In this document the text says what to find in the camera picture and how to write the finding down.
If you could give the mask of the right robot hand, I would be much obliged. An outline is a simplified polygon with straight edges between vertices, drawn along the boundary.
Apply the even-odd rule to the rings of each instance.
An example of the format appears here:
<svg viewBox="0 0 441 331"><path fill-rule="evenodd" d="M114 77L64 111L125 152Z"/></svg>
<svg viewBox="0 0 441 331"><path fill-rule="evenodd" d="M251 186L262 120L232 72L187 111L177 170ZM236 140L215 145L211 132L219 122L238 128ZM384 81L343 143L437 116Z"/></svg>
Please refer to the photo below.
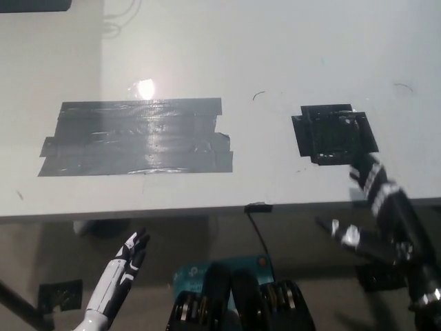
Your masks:
<svg viewBox="0 0 441 331"><path fill-rule="evenodd" d="M371 154L357 154L350 177L367 199L376 231L330 221L330 233L343 247L368 259L400 265L433 258L433 248L404 190L388 178L385 167Z"/></svg>

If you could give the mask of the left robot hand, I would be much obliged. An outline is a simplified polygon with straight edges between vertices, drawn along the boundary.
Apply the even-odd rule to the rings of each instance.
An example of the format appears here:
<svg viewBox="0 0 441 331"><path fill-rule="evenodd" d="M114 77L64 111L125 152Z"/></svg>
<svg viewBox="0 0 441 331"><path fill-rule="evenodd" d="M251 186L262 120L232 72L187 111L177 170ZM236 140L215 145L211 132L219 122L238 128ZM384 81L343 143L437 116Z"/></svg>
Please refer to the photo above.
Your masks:
<svg viewBox="0 0 441 331"><path fill-rule="evenodd" d="M113 320L121 309L146 254L150 236L145 228L134 232L120 247L107 264L94 292L87 310L95 311Z"/></svg>

